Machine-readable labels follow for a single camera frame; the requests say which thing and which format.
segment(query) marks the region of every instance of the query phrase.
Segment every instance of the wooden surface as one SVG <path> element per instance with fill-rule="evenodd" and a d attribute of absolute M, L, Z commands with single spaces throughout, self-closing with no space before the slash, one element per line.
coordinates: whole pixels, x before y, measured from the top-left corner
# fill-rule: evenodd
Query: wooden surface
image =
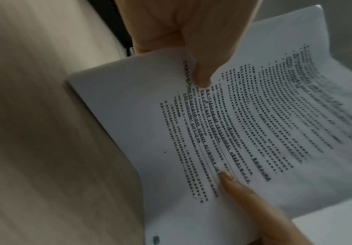
<path fill-rule="evenodd" d="M 0 0 L 0 245 L 142 244 L 139 177 L 64 83 L 123 55 L 85 0 Z"/>

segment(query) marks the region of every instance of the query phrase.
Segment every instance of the white paper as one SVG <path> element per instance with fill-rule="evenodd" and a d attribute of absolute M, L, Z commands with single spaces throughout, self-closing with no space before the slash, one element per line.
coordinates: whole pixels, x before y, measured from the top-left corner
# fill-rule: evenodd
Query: white paper
<path fill-rule="evenodd" d="M 146 244 L 257 237 L 217 170 L 291 217 L 352 197 L 352 72 L 328 48 L 313 6 L 254 23 L 207 90 L 182 48 L 68 79 L 141 177 Z"/>

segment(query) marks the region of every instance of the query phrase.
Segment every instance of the wood grain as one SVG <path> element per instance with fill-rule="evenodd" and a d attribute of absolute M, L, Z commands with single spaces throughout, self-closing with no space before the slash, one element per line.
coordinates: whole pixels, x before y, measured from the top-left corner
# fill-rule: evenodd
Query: wood grain
<path fill-rule="evenodd" d="M 138 174 L 64 82 L 123 54 L 85 0 L 0 0 L 0 245 L 143 243 Z"/>

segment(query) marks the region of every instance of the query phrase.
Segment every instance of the skin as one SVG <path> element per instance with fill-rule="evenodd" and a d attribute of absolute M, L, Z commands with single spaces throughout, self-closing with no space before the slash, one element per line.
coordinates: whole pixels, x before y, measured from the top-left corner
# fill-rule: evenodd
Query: skin
<path fill-rule="evenodd" d="M 212 74 L 233 55 L 261 0 L 116 0 L 137 54 L 186 46 L 196 59 L 194 81 Z"/>
<path fill-rule="evenodd" d="M 311 245 L 291 220 L 270 206 L 249 187 L 238 182 L 229 172 L 219 174 L 226 192 L 240 205 L 261 232 L 252 245 Z"/>

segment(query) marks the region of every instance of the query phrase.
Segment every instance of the beige tabletop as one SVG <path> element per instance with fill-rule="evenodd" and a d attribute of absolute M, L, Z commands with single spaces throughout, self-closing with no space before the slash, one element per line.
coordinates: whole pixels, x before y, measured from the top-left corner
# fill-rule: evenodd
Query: beige tabletop
<path fill-rule="evenodd" d="M 123 56 L 86 0 L 0 0 L 0 245 L 143 243 L 139 177 L 64 82 Z"/>

